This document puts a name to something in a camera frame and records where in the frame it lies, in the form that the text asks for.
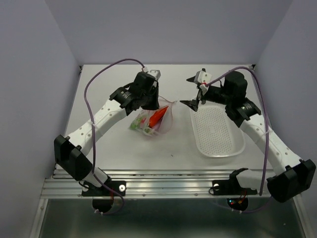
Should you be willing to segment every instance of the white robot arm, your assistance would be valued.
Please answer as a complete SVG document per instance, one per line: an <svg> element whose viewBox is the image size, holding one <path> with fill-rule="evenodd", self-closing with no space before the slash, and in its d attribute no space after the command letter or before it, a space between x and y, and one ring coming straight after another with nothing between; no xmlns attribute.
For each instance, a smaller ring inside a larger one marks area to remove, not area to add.
<svg viewBox="0 0 317 238"><path fill-rule="evenodd" d="M159 108L159 77L159 70L140 72L133 83L120 87L111 94L110 99L94 115L96 141L133 110L140 107L146 110ZM198 110L199 102L212 101L225 104L228 117L264 153L267 133L264 117L259 108L245 97L247 81L244 75L236 71L228 74L221 87L207 86L210 80L211 75L204 69L197 72L196 76L187 80L198 85L197 98L181 102L195 111ZM310 187L316 166L311 160L304 161L292 152L270 128L268 133L268 161L274 172L266 174L264 192L269 192L279 202L285 202ZM92 145L92 124L89 120L67 137L60 135L55 139L55 160L75 180L83 180L92 185L90 188L93 192L88 193L88 196L106 196L107 191L94 177L92 163L86 157ZM95 175L104 184L111 182L110 177L99 168L95 168ZM258 194L261 182L262 173L241 168L232 172L229 179L212 181L211 190L216 196L237 196L244 191L252 195Z"/></svg>
<svg viewBox="0 0 317 238"><path fill-rule="evenodd" d="M159 108L159 70L139 72L134 82L118 88L110 99L94 115L95 143L118 121L139 108L157 110ZM89 120L76 131L54 141L55 161L76 181L86 181L95 189L97 195L107 192L96 180L92 172L92 163L87 155L93 147L92 122ZM95 175L106 184L110 177L101 169L95 168Z"/></svg>
<svg viewBox="0 0 317 238"><path fill-rule="evenodd" d="M311 160L302 160L291 151L271 128L268 132L264 126L264 117L260 109L246 98L247 81L242 73L233 71L225 77L224 85L208 86L211 75L205 69L198 71L196 76L187 79L197 84L196 99L181 101L194 111L200 102L212 101L225 104L228 117L245 132L254 143L265 153L266 133L269 133L267 160L273 167L273 173L267 173L264 192L285 202L295 195L307 190L312 182L316 166ZM262 172L241 168L234 171L227 180L212 181L213 195L237 196L246 191L249 195L257 194L262 182Z"/></svg>

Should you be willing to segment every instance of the white cable connector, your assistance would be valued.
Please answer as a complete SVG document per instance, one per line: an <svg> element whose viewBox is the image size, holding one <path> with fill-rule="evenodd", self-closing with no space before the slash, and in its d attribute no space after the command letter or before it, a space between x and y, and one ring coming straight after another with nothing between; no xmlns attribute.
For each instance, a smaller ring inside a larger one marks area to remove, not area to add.
<svg viewBox="0 0 317 238"><path fill-rule="evenodd" d="M148 68L147 68L146 66L144 66L144 67L142 68L142 71L143 71L144 73L149 72L149 70L148 70Z"/></svg>
<svg viewBox="0 0 317 238"><path fill-rule="evenodd" d="M207 93L208 88L209 88L209 87L206 87L206 84L201 84L199 87L202 90L203 95L205 95Z"/></svg>

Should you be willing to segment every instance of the white perforated tray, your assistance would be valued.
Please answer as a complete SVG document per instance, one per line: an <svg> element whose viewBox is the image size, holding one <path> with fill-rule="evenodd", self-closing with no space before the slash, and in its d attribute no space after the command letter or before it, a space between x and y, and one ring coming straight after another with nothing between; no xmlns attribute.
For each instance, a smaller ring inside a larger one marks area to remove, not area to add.
<svg viewBox="0 0 317 238"><path fill-rule="evenodd" d="M240 154L245 148L243 132L225 113L224 105L207 102L190 110L198 150L208 157Z"/></svg>

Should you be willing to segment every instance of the plastic bag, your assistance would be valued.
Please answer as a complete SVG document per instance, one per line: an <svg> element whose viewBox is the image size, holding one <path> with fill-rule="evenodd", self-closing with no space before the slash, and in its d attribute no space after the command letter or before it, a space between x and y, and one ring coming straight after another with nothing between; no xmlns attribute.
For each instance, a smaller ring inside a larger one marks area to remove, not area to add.
<svg viewBox="0 0 317 238"><path fill-rule="evenodd" d="M156 111L142 110L130 125L145 135L155 136L167 133L173 125L172 107L176 103L159 96L159 109Z"/></svg>

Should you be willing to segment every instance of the lavender wall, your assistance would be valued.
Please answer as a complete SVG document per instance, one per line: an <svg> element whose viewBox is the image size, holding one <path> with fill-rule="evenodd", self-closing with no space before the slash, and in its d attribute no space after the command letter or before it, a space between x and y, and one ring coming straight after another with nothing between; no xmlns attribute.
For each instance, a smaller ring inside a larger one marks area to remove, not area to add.
<svg viewBox="0 0 317 238"><path fill-rule="evenodd" d="M0 1L0 236L28 237L78 64L43 0Z"/></svg>
<svg viewBox="0 0 317 238"><path fill-rule="evenodd" d="M255 63L291 0L46 0L83 63Z"/></svg>
<svg viewBox="0 0 317 238"><path fill-rule="evenodd" d="M273 129L317 164L317 1L294 0L257 65ZM317 176L303 199L317 224Z"/></svg>

